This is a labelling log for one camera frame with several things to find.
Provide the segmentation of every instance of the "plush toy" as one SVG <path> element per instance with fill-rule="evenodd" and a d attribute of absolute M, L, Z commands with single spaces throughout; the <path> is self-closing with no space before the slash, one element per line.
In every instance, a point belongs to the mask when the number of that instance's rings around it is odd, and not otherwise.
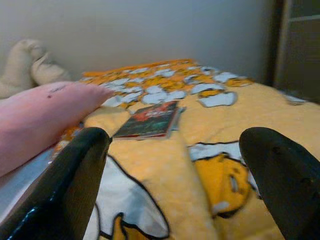
<path fill-rule="evenodd" d="M 0 77 L 0 99 L 37 85 L 70 80 L 68 71 L 53 62 L 42 42 L 24 39 L 9 53 L 4 74 Z"/>

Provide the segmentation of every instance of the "black plastic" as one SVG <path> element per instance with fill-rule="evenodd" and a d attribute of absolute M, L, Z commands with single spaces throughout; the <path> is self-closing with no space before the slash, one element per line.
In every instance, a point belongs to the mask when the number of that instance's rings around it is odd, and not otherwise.
<path fill-rule="evenodd" d="M 81 240 L 111 139 L 85 128 L 27 189 L 0 226 L 1 240 Z"/>
<path fill-rule="evenodd" d="M 265 127 L 244 131 L 239 145 L 283 236 L 287 240 L 320 239 L 318 160 L 298 143 Z"/>

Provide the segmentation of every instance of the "bed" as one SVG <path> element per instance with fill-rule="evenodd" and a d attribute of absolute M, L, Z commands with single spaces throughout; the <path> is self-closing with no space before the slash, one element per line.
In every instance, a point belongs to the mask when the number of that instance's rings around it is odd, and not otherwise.
<path fill-rule="evenodd" d="M 86 72 L 80 81 L 115 91 L 83 120 L 110 136 L 140 108 L 173 100 L 186 107 L 168 139 L 114 139 L 84 239 L 283 239 L 239 137 L 271 128 L 320 159 L 319 105 L 192 59 Z M 48 159 L 82 128 L 68 129 Z"/>

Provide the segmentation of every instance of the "wooden cabinet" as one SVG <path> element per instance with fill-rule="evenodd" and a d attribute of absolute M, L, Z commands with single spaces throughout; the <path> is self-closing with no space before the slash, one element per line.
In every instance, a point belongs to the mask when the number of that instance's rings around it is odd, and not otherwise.
<path fill-rule="evenodd" d="M 320 0 L 287 0 L 274 86 L 320 103 Z"/>

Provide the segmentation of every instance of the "yellow blanket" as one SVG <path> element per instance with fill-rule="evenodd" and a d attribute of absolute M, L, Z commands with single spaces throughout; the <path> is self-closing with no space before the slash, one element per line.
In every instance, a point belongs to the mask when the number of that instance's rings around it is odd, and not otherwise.
<path fill-rule="evenodd" d="M 272 128 L 320 159 L 318 105 L 294 105 L 271 87 L 190 59 L 87 72 L 82 81 L 116 91 L 84 121 L 111 136 L 148 104 L 179 99 L 186 107 L 169 139 L 114 140 L 87 239 L 282 239 L 240 155 L 239 136 Z"/>

